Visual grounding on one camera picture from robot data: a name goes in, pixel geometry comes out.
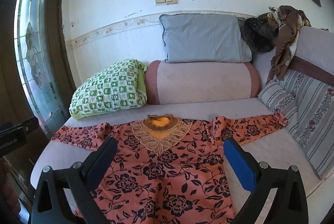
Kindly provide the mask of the brown crumpled cloth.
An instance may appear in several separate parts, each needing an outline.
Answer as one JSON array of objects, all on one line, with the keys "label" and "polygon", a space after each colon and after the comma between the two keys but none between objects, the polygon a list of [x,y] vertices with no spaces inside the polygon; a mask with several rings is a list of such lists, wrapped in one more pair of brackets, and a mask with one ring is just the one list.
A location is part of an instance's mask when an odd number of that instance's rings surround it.
[{"label": "brown crumpled cloth", "polygon": [[278,31],[277,37],[273,39],[276,51],[271,60],[271,71],[278,80],[283,81],[297,50],[300,29],[310,27],[311,23],[303,10],[292,6],[269,7],[269,10],[268,22]]}]

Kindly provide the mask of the green white checkered pillow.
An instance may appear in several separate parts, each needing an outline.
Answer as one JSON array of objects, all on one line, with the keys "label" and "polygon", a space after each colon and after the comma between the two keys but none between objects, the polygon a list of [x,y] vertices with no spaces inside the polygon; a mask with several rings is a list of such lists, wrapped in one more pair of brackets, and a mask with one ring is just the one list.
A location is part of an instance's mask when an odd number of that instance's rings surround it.
[{"label": "green white checkered pillow", "polygon": [[73,94],[70,115],[78,120],[142,107],[147,102],[146,71],[147,66],[142,62],[126,59],[95,73]]}]

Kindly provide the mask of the pink sofa backrest cushion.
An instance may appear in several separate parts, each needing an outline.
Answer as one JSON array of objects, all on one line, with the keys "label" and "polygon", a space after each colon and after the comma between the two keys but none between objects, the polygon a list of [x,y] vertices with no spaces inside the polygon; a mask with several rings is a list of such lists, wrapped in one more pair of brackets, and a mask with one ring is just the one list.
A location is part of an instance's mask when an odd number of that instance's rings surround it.
[{"label": "pink sofa backrest cushion", "polygon": [[297,52],[288,65],[288,69],[306,74],[332,86],[333,37],[332,32],[303,27],[298,38]]}]

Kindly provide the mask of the grey blue pillow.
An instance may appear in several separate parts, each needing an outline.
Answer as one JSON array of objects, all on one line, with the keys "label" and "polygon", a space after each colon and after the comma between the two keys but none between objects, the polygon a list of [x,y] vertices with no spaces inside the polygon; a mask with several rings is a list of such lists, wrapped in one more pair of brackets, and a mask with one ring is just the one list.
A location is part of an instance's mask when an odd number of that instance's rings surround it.
[{"label": "grey blue pillow", "polygon": [[233,15],[181,13],[159,17],[166,62],[227,62],[252,60]]}]

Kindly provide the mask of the black furry cushion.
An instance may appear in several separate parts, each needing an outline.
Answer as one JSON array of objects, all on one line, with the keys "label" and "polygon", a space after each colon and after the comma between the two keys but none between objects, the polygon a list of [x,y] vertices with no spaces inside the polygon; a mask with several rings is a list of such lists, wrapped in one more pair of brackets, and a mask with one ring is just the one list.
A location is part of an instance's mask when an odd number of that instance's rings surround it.
[{"label": "black furry cushion", "polygon": [[252,52],[266,53],[274,48],[273,40],[278,35],[278,28],[268,22],[268,13],[251,17],[244,21],[243,36]]}]

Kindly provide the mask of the pink quilted bolster cushion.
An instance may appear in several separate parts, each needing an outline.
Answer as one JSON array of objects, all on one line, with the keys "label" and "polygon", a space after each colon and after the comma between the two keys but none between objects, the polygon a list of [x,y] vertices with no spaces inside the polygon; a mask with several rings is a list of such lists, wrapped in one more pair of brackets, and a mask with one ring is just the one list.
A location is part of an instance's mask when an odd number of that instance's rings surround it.
[{"label": "pink quilted bolster cushion", "polygon": [[156,60],[145,73],[151,105],[204,103],[255,98],[260,76],[249,63],[167,63]]}]

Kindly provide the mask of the stained glass wooden door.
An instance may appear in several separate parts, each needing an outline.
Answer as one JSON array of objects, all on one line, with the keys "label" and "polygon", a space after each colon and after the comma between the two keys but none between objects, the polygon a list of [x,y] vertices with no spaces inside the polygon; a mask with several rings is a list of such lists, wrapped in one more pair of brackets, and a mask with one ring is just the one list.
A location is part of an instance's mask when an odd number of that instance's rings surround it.
[{"label": "stained glass wooden door", "polygon": [[47,137],[68,120],[74,91],[62,0],[1,0],[1,59],[15,114],[35,116]]}]

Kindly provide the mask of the orange black floral blouse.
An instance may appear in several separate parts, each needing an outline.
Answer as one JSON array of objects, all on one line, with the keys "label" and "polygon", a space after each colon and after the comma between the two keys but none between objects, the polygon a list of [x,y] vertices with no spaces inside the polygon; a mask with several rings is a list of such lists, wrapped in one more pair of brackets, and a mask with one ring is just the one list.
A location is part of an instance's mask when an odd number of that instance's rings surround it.
[{"label": "orange black floral blouse", "polygon": [[246,144],[287,124],[280,112],[211,121],[149,116],[125,124],[63,126],[54,140],[96,151],[106,137],[116,139],[117,153],[91,192],[109,223],[231,223],[224,141]]}]

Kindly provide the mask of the striped floral pillow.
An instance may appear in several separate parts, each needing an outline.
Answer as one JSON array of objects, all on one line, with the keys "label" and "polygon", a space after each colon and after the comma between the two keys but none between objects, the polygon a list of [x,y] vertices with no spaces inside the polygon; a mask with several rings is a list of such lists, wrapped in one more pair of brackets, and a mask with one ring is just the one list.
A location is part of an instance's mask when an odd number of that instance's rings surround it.
[{"label": "striped floral pillow", "polygon": [[283,80],[269,81],[258,98],[288,120],[286,128],[315,173],[322,180],[333,177],[333,87],[288,70]]}]

